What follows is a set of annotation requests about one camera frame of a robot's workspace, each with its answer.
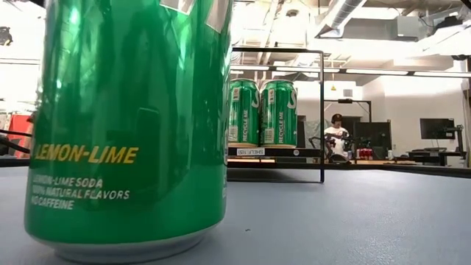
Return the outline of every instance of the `person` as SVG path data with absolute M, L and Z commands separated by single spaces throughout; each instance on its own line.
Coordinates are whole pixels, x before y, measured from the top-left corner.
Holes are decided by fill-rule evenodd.
M 347 129 L 343 128 L 341 126 L 341 120 L 342 120 L 342 115 L 340 114 L 335 114 L 332 116 L 332 120 L 330 121 L 332 123 L 332 126 L 328 127 L 327 129 L 324 130 L 324 135 L 331 134 L 331 135 L 337 135 L 337 137 L 332 137 L 332 139 L 335 141 L 335 145 L 331 145 L 330 148 L 332 149 L 332 152 L 337 155 L 343 155 L 345 156 L 345 151 L 344 151 L 344 146 L 345 146 L 345 140 L 342 140 L 341 137 L 348 137 L 348 131 Z

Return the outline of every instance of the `white wall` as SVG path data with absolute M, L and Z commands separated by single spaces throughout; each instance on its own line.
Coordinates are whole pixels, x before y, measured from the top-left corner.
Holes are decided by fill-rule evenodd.
M 336 90 L 332 91 L 332 85 L 335 85 Z M 306 116 L 307 121 L 317 121 L 320 119 L 320 85 L 318 82 L 304 82 L 296 81 L 294 86 L 298 90 L 297 100 L 297 113 L 298 115 Z M 343 90 L 352 89 L 354 100 L 362 100 L 363 93 L 362 87 L 357 87 L 355 82 L 325 82 L 324 93 L 325 99 L 343 99 Z M 340 113 L 344 116 L 358 116 L 364 114 L 364 110 L 357 104 L 339 104 L 334 102 L 326 111 L 325 118 L 330 120 L 330 117 L 335 113 Z
M 10 46 L 0 46 L 0 98 L 35 101 L 45 11 L 31 2 L 15 4 L 21 10 L 0 1 L 0 26 L 10 27 L 13 36 Z
M 365 99 L 372 100 L 373 121 L 391 120 L 394 155 L 413 149 L 437 147 L 422 140 L 421 118 L 455 119 L 464 124 L 462 79 L 437 77 L 379 77 L 364 86 Z M 458 141 L 439 140 L 440 147 L 454 150 Z
M 381 78 L 377 78 L 363 86 L 364 100 L 371 101 L 372 121 L 386 121 L 386 98 L 383 82 Z M 362 121 L 368 121 L 368 118 L 368 113 L 365 113 Z

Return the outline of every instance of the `lemon-lime soda can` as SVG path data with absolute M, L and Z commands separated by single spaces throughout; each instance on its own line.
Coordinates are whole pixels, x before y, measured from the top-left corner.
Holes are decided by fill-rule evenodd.
M 55 0 L 25 228 L 83 263 L 187 250 L 224 217 L 231 0 Z
M 260 94 L 255 81 L 233 79 L 229 106 L 229 146 L 258 146 Z
M 293 82 L 271 80 L 262 88 L 261 145 L 297 146 L 297 92 Z

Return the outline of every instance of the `shelf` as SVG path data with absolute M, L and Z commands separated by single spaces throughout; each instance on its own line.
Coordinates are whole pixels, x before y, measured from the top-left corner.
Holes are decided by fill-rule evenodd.
M 230 158 L 320 158 L 319 149 L 238 148 L 229 147 Z

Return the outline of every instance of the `can rim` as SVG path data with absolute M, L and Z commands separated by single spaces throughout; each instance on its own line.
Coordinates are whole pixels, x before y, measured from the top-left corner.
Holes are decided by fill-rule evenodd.
M 257 84 L 257 82 L 256 82 L 256 81 L 254 81 L 254 80 L 252 80 L 252 79 L 248 79 L 248 78 L 243 78 L 243 77 L 241 77 L 241 78 L 235 78 L 235 79 L 231 79 L 230 81 L 232 82 L 232 81 L 242 81 L 242 80 L 244 80 L 244 81 L 250 81 L 250 82 L 254 82 L 255 84 Z
M 269 83 L 271 83 L 271 82 L 279 82 L 279 81 L 288 82 L 288 83 L 291 83 L 291 84 L 294 86 L 294 82 L 293 82 L 293 81 L 284 80 L 284 79 L 279 79 L 279 80 L 278 80 L 278 79 L 274 79 L 274 80 L 269 80 L 269 81 L 265 82 L 265 83 L 262 85 L 262 89 L 261 89 L 261 90 L 265 89 L 265 87 L 266 87 L 267 84 L 269 84 Z

